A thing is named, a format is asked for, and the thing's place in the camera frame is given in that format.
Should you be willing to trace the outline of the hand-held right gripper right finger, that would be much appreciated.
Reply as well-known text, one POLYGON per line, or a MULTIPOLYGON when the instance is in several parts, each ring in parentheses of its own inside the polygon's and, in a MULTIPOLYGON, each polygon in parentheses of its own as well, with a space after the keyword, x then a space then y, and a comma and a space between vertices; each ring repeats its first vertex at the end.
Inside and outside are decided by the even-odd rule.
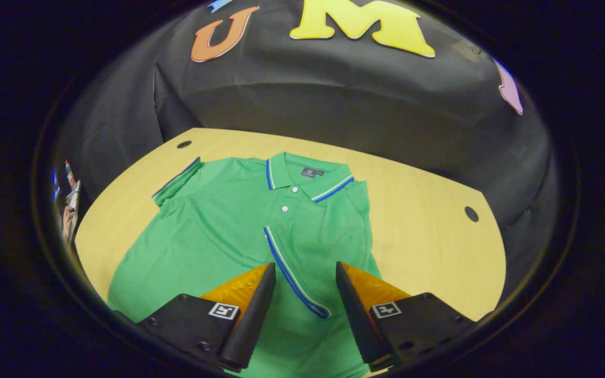
POLYGON ((410 295, 343 261, 336 263, 336 286, 372 372, 434 359, 475 325, 430 292, 410 295))

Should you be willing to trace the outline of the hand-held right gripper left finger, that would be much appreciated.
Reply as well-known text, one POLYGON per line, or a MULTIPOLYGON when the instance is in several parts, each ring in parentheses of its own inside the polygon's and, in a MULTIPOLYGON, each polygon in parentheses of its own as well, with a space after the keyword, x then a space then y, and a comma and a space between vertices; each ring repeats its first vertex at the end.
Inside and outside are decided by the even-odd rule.
POLYGON ((137 326, 175 354, 220 371, 249 366, 276 286, 268 263, 197 297, 179 294, 137 326))

